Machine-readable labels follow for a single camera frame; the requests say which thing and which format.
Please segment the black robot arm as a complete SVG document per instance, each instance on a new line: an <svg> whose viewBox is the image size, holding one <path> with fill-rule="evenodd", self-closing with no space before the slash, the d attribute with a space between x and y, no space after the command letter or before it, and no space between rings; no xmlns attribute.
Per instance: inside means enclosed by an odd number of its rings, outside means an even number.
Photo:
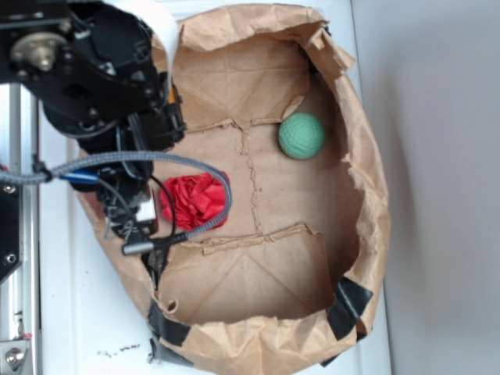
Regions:
<svg viewBox="0 0 500 375"><path fill-rule="evenodd" d="M156 1L4 1L1 81L23 85L88 154L167 151L186 131L178 42Z"/></svg>

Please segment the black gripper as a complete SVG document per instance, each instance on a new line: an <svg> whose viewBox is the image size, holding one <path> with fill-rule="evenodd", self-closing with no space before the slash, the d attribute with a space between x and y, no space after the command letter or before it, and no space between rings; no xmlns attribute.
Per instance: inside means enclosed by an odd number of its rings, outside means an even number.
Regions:
<svg viewBox="0 0 500 375"><path fill-rule="evenodd" d="M71 89L82 108L72 137L89 154L168 151L186 125L177 89L155 67L150 23L105 3L70 4L76 23Z"/></svg>

